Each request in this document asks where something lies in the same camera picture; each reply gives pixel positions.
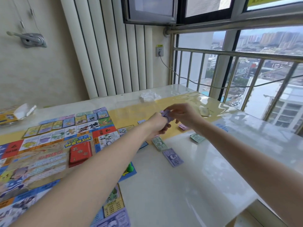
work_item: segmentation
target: forearm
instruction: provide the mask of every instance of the forearm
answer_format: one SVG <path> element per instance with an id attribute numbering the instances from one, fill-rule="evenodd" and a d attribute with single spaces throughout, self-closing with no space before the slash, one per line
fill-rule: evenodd
<path id="1" fill-rule="evenodd" d="M 249 185 L 290 226 L 302 224 L 303 176 L 211 123 L 194 130 L 207 138 Z"/>
<path id="2" fill-rule="evenodd" d="M 63 178 L 12 226 L 89 226 L 149 135 L 148 123 L 134 127 Z"/>

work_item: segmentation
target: beige wall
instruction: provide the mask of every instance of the beige wall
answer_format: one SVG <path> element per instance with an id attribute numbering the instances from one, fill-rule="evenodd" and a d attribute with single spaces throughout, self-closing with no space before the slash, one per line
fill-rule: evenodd
<path id="1" fill-rule="evenodd" d="M 27 32 L 37 33 L 26 0 L 14 0 Z M 12 0 L 0 0 L 0 108 L 20 103 L 38 107 L 88 99 L 60 0 L 29 0 L 47 48 L 24 48 Z"/>
<path id="2" fill-rule="evenodd" d="M 154 87 L 163 87 L 169 84 L 169 69 L 161 62 L 160 57 L 156 57 L 156 46 L 162 44 L 164 46 L 163 62 L 169 66 L 170 60 L 170 42 L 171 36 L 166 38 L 163 36 L 164 27 L 152 27 L 152 46 L 153 46 L 153 84 Z"/>

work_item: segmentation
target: radiator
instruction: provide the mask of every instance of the radiator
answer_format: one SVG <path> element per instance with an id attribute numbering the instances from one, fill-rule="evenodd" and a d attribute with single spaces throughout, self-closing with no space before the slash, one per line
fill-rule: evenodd
<path id="1" fill-rule="evenodd" d="M 153 87 L 152 28 L 123 23 L 121 0 L 61 0 L 89 98 Z"/>

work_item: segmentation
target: board game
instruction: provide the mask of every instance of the board game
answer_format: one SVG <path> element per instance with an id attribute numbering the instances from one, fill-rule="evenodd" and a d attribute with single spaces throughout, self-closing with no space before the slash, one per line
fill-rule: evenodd
<path id="1" fill-rule="evenodd" d="M 42 121 L 28 128 L 23 139 L 0 145 L 0 227 L 9 226 L 61 178 L 132 127 L 116 129 L 102 107 Z M 136 173 L 131 162 L 119 181 Z M 130 226 L 118 184 L 91 226 L 113 222 Z"/>

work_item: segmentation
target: electrical socket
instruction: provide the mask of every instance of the electrical socket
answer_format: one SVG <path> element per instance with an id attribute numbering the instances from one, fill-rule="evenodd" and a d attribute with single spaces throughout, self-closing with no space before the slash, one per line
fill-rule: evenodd
<path id="1" fill-rule="evenodd" d="M 156 57 L 163 57 L 163 56 L 164 56 L 164 47 L 156 47 Z"/>

